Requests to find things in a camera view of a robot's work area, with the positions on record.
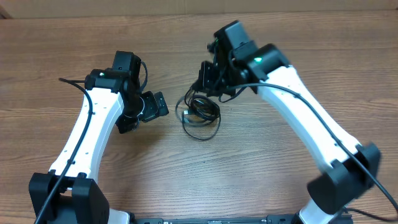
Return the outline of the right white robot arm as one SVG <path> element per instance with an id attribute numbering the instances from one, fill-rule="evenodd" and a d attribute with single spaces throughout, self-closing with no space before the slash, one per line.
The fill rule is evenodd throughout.
<path id="1" fill-rule="evenodd" d="M 362 145 L 346 132 L 274 44 L 258 47 L 239 21 L 216 31 L 214 38 L 208 45 L 213 60 L 201 64 L 198 80 L 191 87 L 192 109 L 208 118 L 215 107 L 212 97 L 233 99 L 250 88 L 284 117 L 321 173 L 307 185 L 310 200 L 306 206 L 293 215 L 277 216 L 277 222 L 350 222 L 350 203 L 380 186 L 376 178 L 380 150 L 375 144 Z"/>

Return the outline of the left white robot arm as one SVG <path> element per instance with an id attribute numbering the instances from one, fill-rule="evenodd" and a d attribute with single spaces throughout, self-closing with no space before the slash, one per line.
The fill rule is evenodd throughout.
<path id="1" fill-rule="evenodd" d="M 46 173 L 34 173 L 29 193 L 36 223 L 136 223 L 133 213 L 112 209 L 98 186 L 101 160 L 114 127 L 121 134 L 169 113 L 162 92 L 145 91 L 146 64 L 117 51 L 113 65 L 84 80 L 67 80 L 84 94 L 68 141 Z"/>

